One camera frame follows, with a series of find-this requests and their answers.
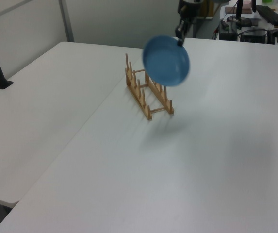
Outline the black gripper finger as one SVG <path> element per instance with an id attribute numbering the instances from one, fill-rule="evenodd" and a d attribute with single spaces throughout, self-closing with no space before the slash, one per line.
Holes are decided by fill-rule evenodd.
<path id="1" fill-rule="evenodd" d="M 192 18 L 186 18 L 183 21 L 184 21 L 183 31 L 184 31 L 184 33 L 188 33 L 192 24 L 193 24 L 193 19 Z"/>
<path id="2" fill-rule="evenodd" d="M 175 29 L 175 35 L 178 39 L 178 46 L 182 47 L 185 40 L 185 25 L 180 23 Z"/>

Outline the black Franka gripper body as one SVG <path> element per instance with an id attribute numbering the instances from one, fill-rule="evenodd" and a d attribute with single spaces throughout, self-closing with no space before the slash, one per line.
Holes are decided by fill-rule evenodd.
<path id="1" fill-rule="evenodd" d="M 182 21 L 192 23 L 197 17 L 200 8 L 200 0 L 179 0 L 177 12 Z"/>

